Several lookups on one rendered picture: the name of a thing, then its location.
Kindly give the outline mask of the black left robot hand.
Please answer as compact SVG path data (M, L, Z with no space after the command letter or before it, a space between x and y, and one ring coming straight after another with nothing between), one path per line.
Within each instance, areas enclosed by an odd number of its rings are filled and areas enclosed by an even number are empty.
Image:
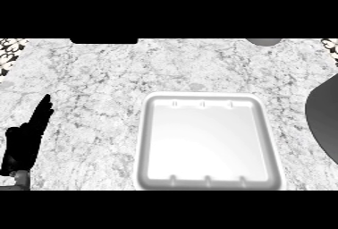
M30 171L35 166L45 130L55 112L52 106L51 95L46 94L35 109L30 121L20 127L10 127L7 130L7 153L0 166L2 176L11 176L20 170Z

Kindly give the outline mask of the white rectangular tray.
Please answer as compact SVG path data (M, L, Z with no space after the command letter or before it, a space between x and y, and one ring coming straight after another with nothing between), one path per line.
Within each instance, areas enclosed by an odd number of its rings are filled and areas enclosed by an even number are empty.
M249 93L154 92L144 102L134 181L141 191L283 191L266 109Z

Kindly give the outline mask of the large dark grey pot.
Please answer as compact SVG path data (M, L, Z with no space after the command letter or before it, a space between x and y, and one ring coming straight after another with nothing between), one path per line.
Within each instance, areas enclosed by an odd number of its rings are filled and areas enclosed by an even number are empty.
M320 146L338 165L338 73L309 93L306 116Z

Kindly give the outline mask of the small grey round object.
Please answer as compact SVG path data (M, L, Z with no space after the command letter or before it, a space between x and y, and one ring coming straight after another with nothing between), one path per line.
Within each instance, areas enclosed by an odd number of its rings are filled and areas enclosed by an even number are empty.
M250 38L249 41L258 46L272 47L280 44L283 40L280 38Z

